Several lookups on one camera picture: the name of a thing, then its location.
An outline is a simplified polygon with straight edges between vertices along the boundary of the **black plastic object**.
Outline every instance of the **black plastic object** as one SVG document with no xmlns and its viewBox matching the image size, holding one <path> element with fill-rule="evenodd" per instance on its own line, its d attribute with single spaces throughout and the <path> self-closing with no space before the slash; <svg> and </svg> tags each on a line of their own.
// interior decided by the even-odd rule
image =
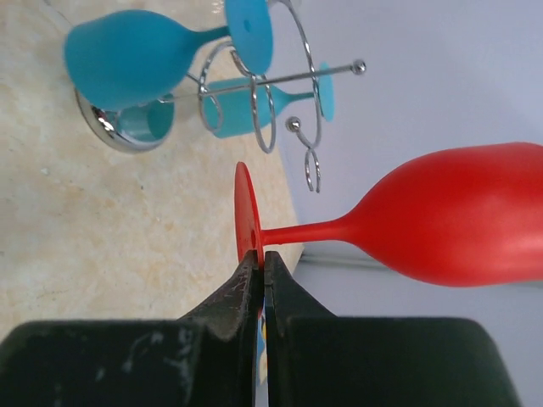
<svg viewBox="0 0 543 407">
<path fill-rule="evenodd" d="M 0 346 L 0 405 L 250 406 L 263 275 L 248 254 L 179 321 L 43 321 Z"/>
<path fill-rule="evenodd" d="M 472 321 L 333 315 L 268 252 L 178 321 L 44 321 L 0 346 L 1 406 L 255 403 L 265 294 L 270 407 L 518 407 Z"/>
</svg>

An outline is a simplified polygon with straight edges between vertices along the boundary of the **marble countertop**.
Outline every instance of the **marble countertop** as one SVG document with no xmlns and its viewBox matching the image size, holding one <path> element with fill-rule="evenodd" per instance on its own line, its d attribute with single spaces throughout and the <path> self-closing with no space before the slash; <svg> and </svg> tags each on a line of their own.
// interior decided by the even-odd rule
<svg viewBox="0 0 543 407">
<path fill-rule="evenodd" d="M 222 18 L 220 2 L 211 1 L 60 3 L 79 21 L 114 6 L 159 11 L 194 29 Z M 251 135 L 214 138 L 192 99 L 177 104 L 171 135 L 156 150 L 129 155 L 107 147 L 76 105 L 62 27 L 39 0 L 0 7 L 7 40 L 0 51 L 0 338 L 35 319 L 185 314 L 238 264 L 232 199 L 240 160 L 251 170 L 263 227 L 296 223 L 279 153 L 262 153 Z M 227 59 L 214 71 L 236 75 Z M 293 270 L 302 247 L 271 249 Z"/>
</svg>

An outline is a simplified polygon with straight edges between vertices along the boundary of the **wine glass stem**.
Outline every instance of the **wine glass stem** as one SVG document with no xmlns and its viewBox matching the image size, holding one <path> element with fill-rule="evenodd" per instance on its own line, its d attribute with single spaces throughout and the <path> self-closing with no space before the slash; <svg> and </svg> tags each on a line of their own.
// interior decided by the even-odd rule
<svg viewBox="0 0 543 407">
<path fill-rule="evenodd" d="M 199 33 L 199 40 L 201 41 L 201 44 L 205 44 L 207 42 L 212 42 L 214 40 L 218 40 L 219 38 L 223 38 L 224 36 L 229 36 L 230 31 L 228 30 L 228 26 L 225 25 L 224 27 L 214 28 L 212 30 L 207 31 L 201 31 Z"/>
<path fill-rule="evenodd" d="M 338 223 L 338 220 L 330 220 L 329 222 L 261 231 L 261 239 L 264 246 L 271 244 L 320 242 L 323 240 L 343 240 L 340 231 L 341 225 Z"/>
<path fill-rule="evenodd" d="M 290 95 L 290 102 L 297 102 L 299 100 L 304 99 L 312 99 L 313 98 L 313 92 L 306 92 L 306 93 L 295 93 L 294 95 Z"/>
</svg>

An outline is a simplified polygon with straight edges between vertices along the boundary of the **white wall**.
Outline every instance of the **white wall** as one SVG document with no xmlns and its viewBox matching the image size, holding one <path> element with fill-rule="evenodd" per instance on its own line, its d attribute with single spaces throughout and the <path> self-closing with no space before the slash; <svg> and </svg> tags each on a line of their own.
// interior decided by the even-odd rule
<svg viewBox="0 0 543 407">
<path fill-rule="evenodd" d="M 301 15 L 316 64 L 363 58 L 367 73 L 335 77 L 337 114 L 317 149 L 320 195 L 307 191 L 305 151 L 281 126 L 300 222 L 343 214 L 382 176 L 424 153 L 543 143 L 543 2 L 304 0 Z M 294 24 L 280 6 L 272 18 L 278 28 L 271 73 L 306 70 Z M 311 102 L 291 105 L 281 123 L 289 114 L 314 128 Z M 322 250 L 359 255 L 333 243 L 308 246 Z"/>
<path fill-rule="evenodd" d="M 493 337 L 525 407 L 543 405 L 543 295 L 534 287 L 457 289 L 391 271 L 300 263 L 295 279 L 336 315 L 457 316 Z"/>
</svg>

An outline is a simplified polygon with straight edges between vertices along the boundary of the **red silicone wine glass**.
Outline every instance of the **red silicone wine glass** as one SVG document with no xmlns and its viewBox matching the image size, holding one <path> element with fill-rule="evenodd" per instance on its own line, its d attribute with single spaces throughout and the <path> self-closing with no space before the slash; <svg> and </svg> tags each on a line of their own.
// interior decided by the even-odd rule
<svg viewBox="0 0 543 407">
<path fill-rule="evenodd" d="M 261 230 L 249 171 L 235 176 L 238 257 L 264 246 L 339 240 L 410 278 L 451 287 L 543 280 L 543 146 L 454 148 L 386 175 L 347 214 Z"/>
</svg>

